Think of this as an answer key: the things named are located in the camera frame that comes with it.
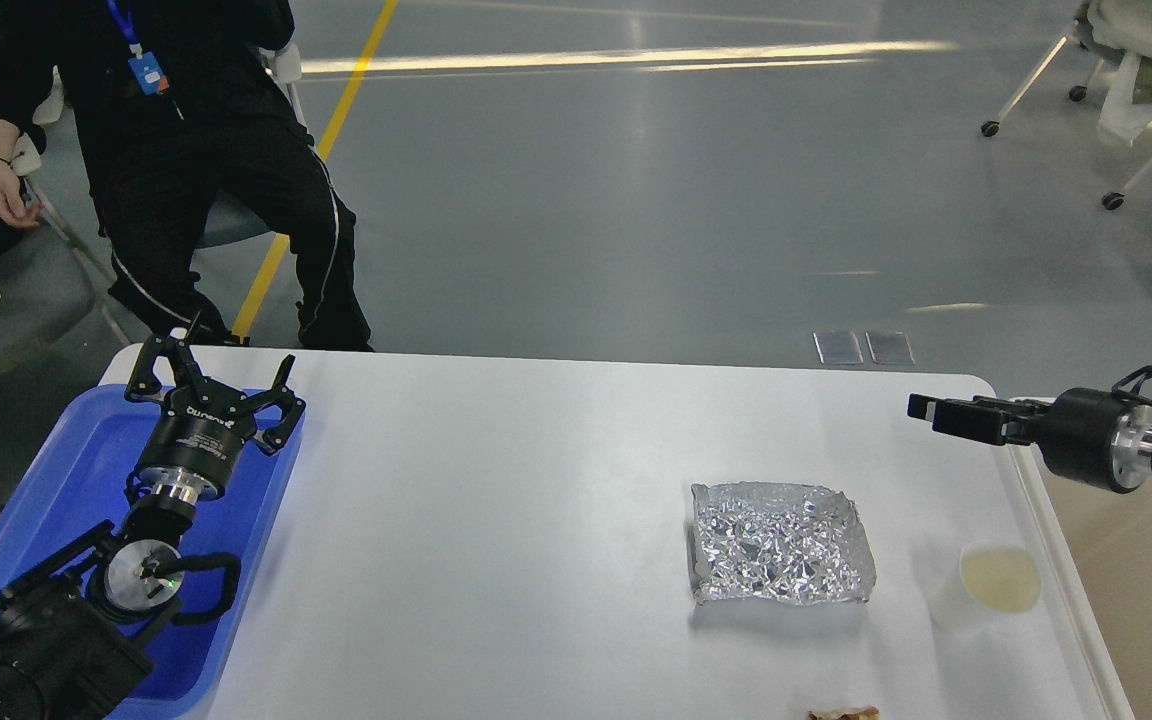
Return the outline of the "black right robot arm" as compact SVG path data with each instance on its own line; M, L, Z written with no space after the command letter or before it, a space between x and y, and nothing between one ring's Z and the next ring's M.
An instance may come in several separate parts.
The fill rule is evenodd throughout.
M1152 480L1152 365L1111 389L1076 387L1051 401L910 395L905 414L983 445L1034 445L1051 473L1116 495Z

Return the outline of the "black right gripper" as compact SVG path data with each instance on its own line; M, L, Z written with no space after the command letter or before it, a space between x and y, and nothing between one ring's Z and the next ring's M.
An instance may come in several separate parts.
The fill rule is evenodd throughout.
M909 395L908 416L984 445L1036 442L1052 473L1119 495L1152 480L1152 407L1108 392L1073 388L1055 401Z

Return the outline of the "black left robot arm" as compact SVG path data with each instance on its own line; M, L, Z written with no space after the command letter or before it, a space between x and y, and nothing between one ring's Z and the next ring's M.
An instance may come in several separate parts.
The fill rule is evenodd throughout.
M150 338L126 387L159 418L105 520L0 589L0 719L103 719L154 670L147 644L207 626L241 592L236 553L184 553L202 502L223 497L247 445L283 450L305 411L285 356L268 389L200 372L187 334Z

